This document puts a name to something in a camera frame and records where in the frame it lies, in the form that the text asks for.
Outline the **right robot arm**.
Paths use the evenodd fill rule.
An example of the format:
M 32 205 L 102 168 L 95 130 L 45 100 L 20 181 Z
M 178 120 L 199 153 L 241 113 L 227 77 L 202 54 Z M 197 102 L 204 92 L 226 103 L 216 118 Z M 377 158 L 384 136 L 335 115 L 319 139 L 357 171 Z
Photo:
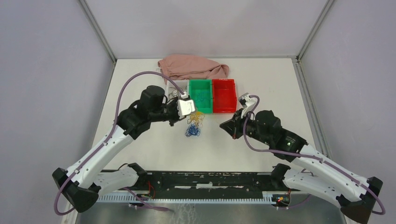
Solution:
M 297 189 L 324 199 L 340 209 L 349 219 L 366 224 L 371 214 L 385 213 L 379 200 L 383 186 L 377 177 L 357 175 L 324 156 L 297 134 L 284 129 L 272 111 L 260 111 L 251 119 L 236 111 L 220 124 L 233 139 L 250 137 L 268 145 L 267 152 L 309 171 L 304 174 L 285 164 L 277 164 L 270 185 L 275 190 Z

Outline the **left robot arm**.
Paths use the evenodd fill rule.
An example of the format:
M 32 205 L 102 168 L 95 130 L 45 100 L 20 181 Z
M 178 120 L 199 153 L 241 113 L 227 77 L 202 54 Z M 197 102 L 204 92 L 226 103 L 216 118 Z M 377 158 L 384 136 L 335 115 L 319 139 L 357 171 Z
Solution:
M 137 165 L 129 164 L 109 173 L 102 170 L 122 149 L 149 130 L 152 123 L 168 121 L 170 126 L 174 126 L 195 111 L 194 101 L 188 94 L 167 99 L 163 88 L 148 86 L 139 100 L 116 112 L 110 131 L 96 146 L 67 169 L 57 168 L 53 172 L 59 194 L 82 213 L 103 195 L 126 187 L 143 189 L 147 177 Z

